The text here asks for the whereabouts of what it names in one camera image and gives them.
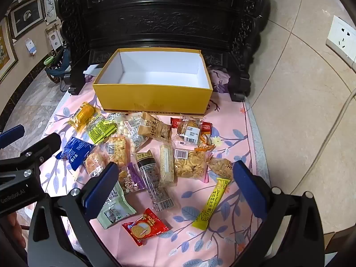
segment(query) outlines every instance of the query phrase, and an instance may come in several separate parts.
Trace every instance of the yellow box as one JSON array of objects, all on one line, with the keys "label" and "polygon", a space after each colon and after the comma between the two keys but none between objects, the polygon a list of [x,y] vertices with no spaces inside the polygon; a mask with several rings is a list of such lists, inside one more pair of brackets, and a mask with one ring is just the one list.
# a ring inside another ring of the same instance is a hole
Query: yellow box
[{"label": "yellow box", "polygon": [[107,112],[203,116],[212,86],[200,50],[117,49],[93,84]]}]

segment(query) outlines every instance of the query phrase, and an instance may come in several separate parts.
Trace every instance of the tiled floor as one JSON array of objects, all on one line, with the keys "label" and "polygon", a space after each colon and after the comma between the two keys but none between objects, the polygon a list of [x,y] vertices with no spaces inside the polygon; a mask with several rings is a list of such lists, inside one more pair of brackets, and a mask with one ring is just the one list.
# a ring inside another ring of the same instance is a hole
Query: tiled floor
[{"label": "tiled floor", "polygon": [[[339,0],[271,0],[271,6],[250,67],[248,100],[261,133],[271,183],[290,193],[356,87],[356,73],[325,45],[333,16],[355,26]],[[62,97],[58,87],[44,73],[35,79],[6,126],[25,124],[26,135],[0,152],[0,157],[17,156],[40,138]],[[356,102],[352,101],[299,190],[300,194],[314,193],[325,233],[356,221],[355,114]]]}]

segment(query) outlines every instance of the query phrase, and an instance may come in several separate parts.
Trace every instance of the blue snack package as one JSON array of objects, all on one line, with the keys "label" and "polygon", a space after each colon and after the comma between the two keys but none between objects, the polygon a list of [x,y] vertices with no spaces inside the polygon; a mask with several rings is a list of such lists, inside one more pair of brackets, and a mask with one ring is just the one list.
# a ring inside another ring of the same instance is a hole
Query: blue snack package
[{"label": "blue snack package", "polygon": [[76,170],[83,163],[92,147],[92,144],[72,137],[63,150],[56,155],[56,159],[68,159],[72,169]]}]

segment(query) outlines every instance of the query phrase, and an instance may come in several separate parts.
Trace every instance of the carved wooden furniture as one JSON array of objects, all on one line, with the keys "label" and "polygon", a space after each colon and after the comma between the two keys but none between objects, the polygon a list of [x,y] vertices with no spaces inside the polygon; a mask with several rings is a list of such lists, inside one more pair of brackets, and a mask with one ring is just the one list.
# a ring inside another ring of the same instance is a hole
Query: carved wooden furniture
[{"label": "carved wooden furniture", "polygon": [[72,53],[69,92],[79,94],[89,64],[117,48],[200,49],[207,64],[226,68],[233,101],[250,93],[248,73],[267,22],[268,0],[56,0],[61,34]]}]

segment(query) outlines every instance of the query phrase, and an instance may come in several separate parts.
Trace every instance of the yellow snack bar wrapper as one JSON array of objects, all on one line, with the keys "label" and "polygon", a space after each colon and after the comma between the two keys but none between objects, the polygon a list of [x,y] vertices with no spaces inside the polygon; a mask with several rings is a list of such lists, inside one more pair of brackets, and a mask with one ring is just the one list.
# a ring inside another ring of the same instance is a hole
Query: yellow snack bar wrapper
[{"label": "yellow snack bar wrapper", "polygon": [[217,178],[218,182],[211,193],[205,207],[199,216],[195,219],[192,226],[198,229],[205,231],[208,228],[209,219],[214,212],[216,206],[220,202],[221,197],[223,196],[227,185],[230,183],[230,180]]}]

